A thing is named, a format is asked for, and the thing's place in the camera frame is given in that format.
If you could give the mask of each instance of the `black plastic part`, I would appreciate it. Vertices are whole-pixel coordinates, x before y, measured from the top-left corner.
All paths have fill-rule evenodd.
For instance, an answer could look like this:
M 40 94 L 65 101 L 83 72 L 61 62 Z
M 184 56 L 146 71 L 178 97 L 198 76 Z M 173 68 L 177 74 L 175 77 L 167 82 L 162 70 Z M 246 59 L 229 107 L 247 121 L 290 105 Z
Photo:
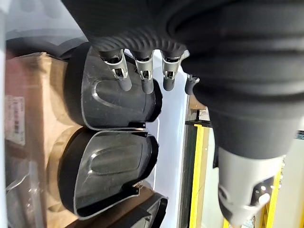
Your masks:
M 150 175 L 157 155 L 156 139 L 147 132 L 80 129 L 60 161 L 58 187 L 63 205 L 88 219 L 138 195 L 133 185 Z
M 197 83 L 198 82 L 196 81 L 196 78 L 192 78 L 192 79 L 187 78 L 186 85 L 185 85 L 186 94 L 192 95 L 193 94 L 193 88 Z
M 166 91 L 171 91 L 174 88 L 175 79 L 163 79 L 163 88 Z
M 150 94 L 154 90 L 153 80 L 142 80 L 142 90 L 145 94 Z
M 118 84 L 121 87 L 122 90 L 124 91 L 129 91 L 132 88 L 132 82 L 129 76 L 123 79 L 118 79 Z
M 166 198 L 155 193 L 114 223 L 111 228 L 159 228 L 166 214 L 167 204 Z
M 153 122 L 161 112 L 162 93 L 153 80 L 153 92 L 145 94 L 135 72 L 135 61 L 125 56 L 131 90 L 121 90 L 108 66 L 89 42 L 77 47 L 66 69 L 64 97 L 70 117 L 93 130 L 129 127 L 135 122 Z

